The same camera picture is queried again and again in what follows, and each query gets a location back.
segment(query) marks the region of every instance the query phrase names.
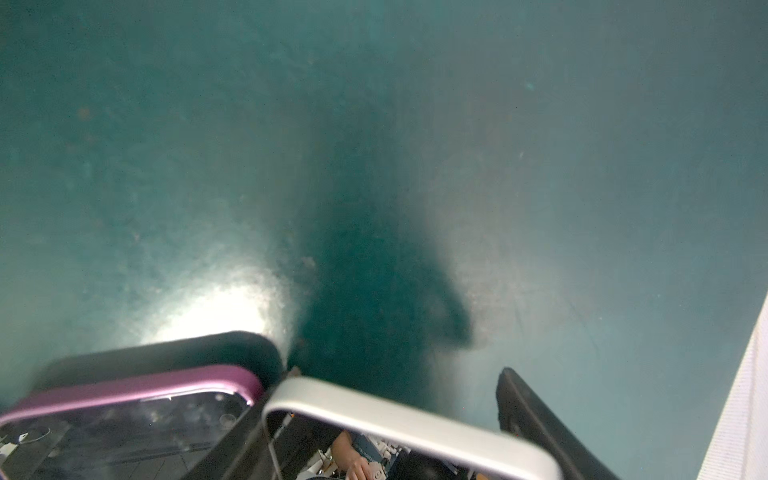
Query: teal table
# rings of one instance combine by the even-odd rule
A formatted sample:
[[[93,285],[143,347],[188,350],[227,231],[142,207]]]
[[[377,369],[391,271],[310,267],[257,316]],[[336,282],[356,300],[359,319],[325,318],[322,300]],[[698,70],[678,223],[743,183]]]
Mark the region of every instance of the teal table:
[[[768,289],[764,2],[0,0],[0,403],[261,333],[693,478]]]

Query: pink smartphone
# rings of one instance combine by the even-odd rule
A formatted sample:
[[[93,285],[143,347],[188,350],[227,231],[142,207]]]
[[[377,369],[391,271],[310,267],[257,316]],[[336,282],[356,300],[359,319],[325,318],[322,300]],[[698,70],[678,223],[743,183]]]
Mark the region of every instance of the pink smartphone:
[[[0,477],[176,480],[263,393],[228,365],[35,393],[0,415]]]

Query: person's arm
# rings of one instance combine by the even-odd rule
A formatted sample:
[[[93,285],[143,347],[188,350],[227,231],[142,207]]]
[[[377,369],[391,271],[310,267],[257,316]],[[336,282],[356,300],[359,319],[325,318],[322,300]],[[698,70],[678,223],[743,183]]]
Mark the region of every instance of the person's arm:
[[[333,441],[331,455],[348,480],[373,480],[368,461],[352,447],[352,436],[346,430]]]

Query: pink phone case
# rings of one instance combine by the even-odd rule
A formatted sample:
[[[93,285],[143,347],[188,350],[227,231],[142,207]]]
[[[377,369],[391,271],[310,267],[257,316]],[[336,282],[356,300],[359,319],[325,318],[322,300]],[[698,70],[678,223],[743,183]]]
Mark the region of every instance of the pink phone case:
[[[0,415],[0,426],[58,412],[199,392],[236,393],[251,406],[264,387],[253,373],[232,365],[155,373],[33,393]]]

